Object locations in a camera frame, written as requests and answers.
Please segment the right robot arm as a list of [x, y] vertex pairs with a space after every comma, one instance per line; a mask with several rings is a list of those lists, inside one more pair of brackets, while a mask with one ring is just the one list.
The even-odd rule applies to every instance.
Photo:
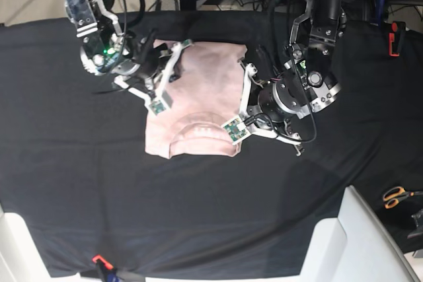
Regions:
[[157, 30], [141, 38], [127, 19], [113, 12], [115, 0], [65, 0], [69, 21], [81, 40], [80, 59], [85, 71], [112, 75], [117, 90], [141, 98], [154, 115], [170, 110], [168, 84], [180, 78], [178, 62], [191, 40], [155, 45]]

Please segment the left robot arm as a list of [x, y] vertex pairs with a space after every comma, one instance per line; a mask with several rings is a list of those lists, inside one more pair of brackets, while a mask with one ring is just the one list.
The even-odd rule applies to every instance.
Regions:
[[352, 0], [304, 1], [304, 13], [291, 22], [287, 61], [275, 52], [270, 62], [275, 77], [262, 81], [253, 64], [242, 64], [239, 113], [222, 125], [234, 145], [256, 135], [290, 144], [300, 156], [303, 144], [317, 137], [315, 114], [333, 104], [341, 91], [330, 65], [347, 23], [342, 4]]

